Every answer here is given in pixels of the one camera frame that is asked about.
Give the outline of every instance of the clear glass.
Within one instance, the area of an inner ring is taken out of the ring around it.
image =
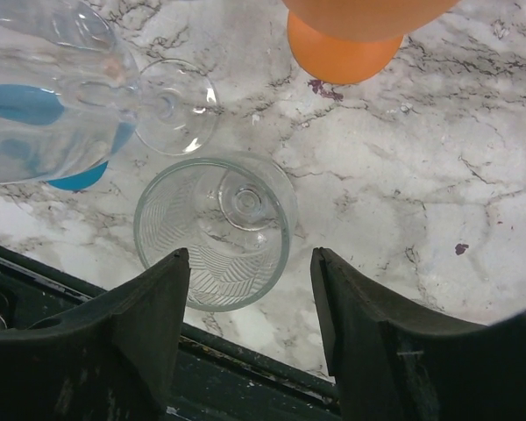
[[[210,138],[217,114],[216,92],[201,70],[161,61],[141,76],[86,4],[0,0],[0,183],[96,168],[141,118],[138,134],[147,145],[192,153]]]
[[[148,185],[134,218],[139,257],[149,268],[189,250],[188,306],[236,310],[263,297],[288,259],[295,193],[272,161],[251,153],[182,161]]]

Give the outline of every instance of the white marble surface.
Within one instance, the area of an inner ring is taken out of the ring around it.
[[[459,318],[526,309],[526,0],[464,0],[380,75],[345,87],[297,67],[279,0],[93,3],[140,66],[177,57],[210,73],[224,106],[210,148],[272,157],[295,186],[299,225],[274,290],[231,313],[188,310],[187,322],[324,375],[315,246]],[[139,195],[173,162],[134,139],[88,191],[0,187],[0,244],[116,287],[142,270]]]

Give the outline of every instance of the orange object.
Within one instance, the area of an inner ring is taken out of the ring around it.
[[[403,35],[458,0],[283,0],[296,61],[330,83],[362,82],[394,57]]]

